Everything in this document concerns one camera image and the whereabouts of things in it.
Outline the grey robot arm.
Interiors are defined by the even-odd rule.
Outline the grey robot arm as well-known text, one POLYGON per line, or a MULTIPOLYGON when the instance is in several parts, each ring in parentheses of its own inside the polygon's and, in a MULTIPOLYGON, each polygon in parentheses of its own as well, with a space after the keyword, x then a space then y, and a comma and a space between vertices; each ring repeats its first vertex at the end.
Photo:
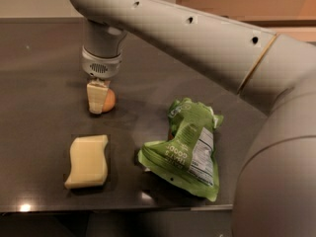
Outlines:
POLYGON ((314 45, 161 0, 70 2, 86 19, 91 76, 118 73, 133 33, 268 115, 238 178, 233 237, 316 237, 314 45))

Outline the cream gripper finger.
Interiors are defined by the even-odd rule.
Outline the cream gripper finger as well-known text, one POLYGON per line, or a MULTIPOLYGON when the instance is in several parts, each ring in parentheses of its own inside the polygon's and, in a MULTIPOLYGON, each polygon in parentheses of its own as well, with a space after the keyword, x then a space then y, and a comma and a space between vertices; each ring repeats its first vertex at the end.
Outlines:
POLYGON ((89 111, 99 115, 103 112, 110 89, 110 82, 98 78, 92 79, 87 84, 87 97, 89 111))

